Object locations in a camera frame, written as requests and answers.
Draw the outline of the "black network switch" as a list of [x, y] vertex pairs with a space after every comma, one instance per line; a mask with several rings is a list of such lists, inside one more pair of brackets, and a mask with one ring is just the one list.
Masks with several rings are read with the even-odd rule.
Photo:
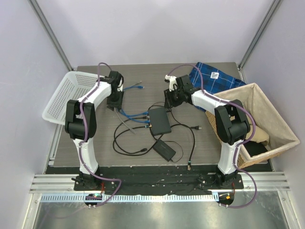
[[164, 107], [148, 111], [153, 136], [169, 134], [172, 132], [167, 112]]

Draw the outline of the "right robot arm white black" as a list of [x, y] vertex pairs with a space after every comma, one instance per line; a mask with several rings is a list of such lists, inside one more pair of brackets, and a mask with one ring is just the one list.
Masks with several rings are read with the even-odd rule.
[[239, 100], [224, 100], [203, 89], [195, 88], [188, 75], [166, 75], [164, 81], [169, 83], [169, 88], [164, 91], [165, 107], [171, 109], [182, 103], [189, 103], [214, 115], [216, 132], [222, 142], [218, 162], [220, 174], [215, 176], [215, 182], [218, 187], [227, 188], [233, 181], [230, 174], [237, 168], [240, 145], [250, 132], [250, 124], [242, 103]]

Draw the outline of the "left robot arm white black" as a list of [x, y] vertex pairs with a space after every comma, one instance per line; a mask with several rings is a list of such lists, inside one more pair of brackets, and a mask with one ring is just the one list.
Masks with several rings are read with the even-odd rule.
[[85, 95], [69, 100], [66, 105], [65, 131], [73, 140], [80, 160], [80, 172], [88, 174], [85, 185], [97, 190], [102, 179], [97, 175], [99, 165], [95, 158], [93, 138], [97, 131], [96, 109], [106, 100], [112, 111], [122, 109], [124, 77], [117, 71], [101, 77]]

